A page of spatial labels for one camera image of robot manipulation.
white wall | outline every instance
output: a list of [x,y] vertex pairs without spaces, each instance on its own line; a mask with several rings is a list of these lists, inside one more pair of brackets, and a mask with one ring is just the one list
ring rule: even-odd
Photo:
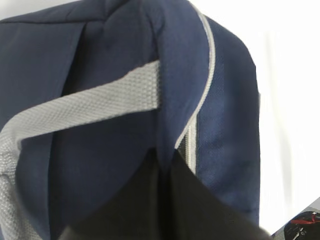
[[[0,19],[71,2],[0,0]],[[240,37],[261,92],[260,224],[270,233],[320,196],[320,14],[316,0],[191,0]]]

navy blue backpack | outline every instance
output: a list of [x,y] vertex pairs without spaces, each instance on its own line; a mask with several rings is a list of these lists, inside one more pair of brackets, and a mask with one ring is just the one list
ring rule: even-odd
[[186,0],[0,21],[5,240],[262,240],[256,68]]

black fabric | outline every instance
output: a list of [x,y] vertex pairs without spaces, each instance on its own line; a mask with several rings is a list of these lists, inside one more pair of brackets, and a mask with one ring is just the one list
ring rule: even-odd
[[[127,185],[71,227],[86,240],[269,240],[262,230],[217,200],[175,152],[163,174],[150,150]],[[73,239],[72,235],[63,240]]]

navy fabric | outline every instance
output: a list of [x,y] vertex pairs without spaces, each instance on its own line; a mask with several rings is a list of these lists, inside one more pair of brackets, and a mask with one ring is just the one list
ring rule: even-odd
[[216,66],[198,114],[198,178],[222,202],[258,224],[260,199],[259,94],[245,45],[209,19]]
[[[234,35],[210,24],[216,69],[198,116],[197,175],[219,199],[256,220],[259,139],[248,126],[258,120],[252,110],[258,104],[254,65]],[[0,22],[0,129],[24,109],[110,83],[156,59],[160,110],[22,142],[17,191],[44,240],[57,239],[67,225],[111,199],[147,149],[156,147],[161,168],[168,169],[207,82],[208,39],[186,0],[83,0]]]
[[[1,129],[20,111],[61,95],[83,26],[82,23],[0,24]],[[24,212],[45,237],[49,231],[48,169],[52,134],[31,142],[27,144],[27,152],[22,152],[16,186]]]

backpack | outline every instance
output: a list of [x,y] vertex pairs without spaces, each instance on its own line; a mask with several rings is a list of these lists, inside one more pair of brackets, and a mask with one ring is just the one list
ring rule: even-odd
[[2,20],[4,239],[267,239],[258,102],[245,45],[186,0]]

